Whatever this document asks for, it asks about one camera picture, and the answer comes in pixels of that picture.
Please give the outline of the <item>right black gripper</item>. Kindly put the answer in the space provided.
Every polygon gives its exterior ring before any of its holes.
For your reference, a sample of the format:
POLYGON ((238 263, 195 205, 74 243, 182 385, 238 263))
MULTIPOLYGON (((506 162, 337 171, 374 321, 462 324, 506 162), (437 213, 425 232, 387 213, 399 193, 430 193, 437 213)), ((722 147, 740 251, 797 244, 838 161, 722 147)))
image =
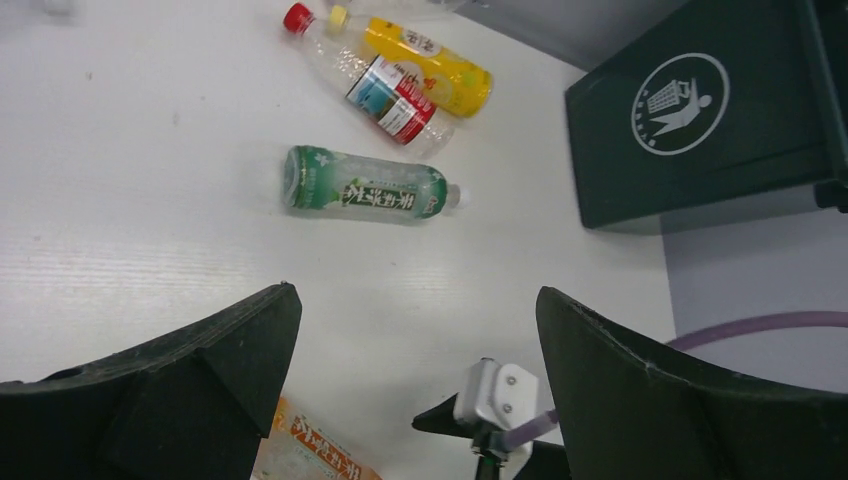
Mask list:
MULTIPOLYGON (((453 410, 457 397, 454 394, 416 415, 412 428, 425 433, 470 439, 472 452, 478 459, 475 479, 506 479, 507 468, 519 464, 519 451, 507 453, 499 450, 496 441, 500 440, 500 431, 490 424, 482 422, 469 426, 456 420, 453 410)), ((529 458, 513 476, 513 479, 569 478, 570 466, 565 447, 539 440, 532 442, 529 458)))

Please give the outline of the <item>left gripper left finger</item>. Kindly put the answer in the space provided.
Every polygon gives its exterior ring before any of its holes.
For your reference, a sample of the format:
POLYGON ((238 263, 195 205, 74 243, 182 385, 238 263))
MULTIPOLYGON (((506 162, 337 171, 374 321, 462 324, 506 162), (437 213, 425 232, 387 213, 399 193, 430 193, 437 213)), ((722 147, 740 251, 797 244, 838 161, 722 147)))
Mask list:
POLYGON ((269 286, 205 319, 37 382, 1 386, 5 479, 246 479, 302 314, 269 286))

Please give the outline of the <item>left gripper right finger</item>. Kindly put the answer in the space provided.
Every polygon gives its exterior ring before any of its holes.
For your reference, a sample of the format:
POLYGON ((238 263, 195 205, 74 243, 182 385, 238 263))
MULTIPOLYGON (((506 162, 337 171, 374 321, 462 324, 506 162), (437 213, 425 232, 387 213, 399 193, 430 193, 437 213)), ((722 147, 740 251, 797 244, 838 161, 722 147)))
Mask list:
POLYGON ((575 479, 843 479, 847 397, 677 351, 552 287, 536 323, 575 479))

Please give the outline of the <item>orange tea bottle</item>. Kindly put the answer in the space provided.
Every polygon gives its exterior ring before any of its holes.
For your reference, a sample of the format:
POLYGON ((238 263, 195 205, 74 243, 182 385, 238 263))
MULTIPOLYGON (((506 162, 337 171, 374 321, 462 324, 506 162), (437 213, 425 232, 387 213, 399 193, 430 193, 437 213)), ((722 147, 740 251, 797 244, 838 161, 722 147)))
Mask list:
POLYGON ((281 396, 269 436, 260 442, 253 479, 379 480, 305 412, 281 396))

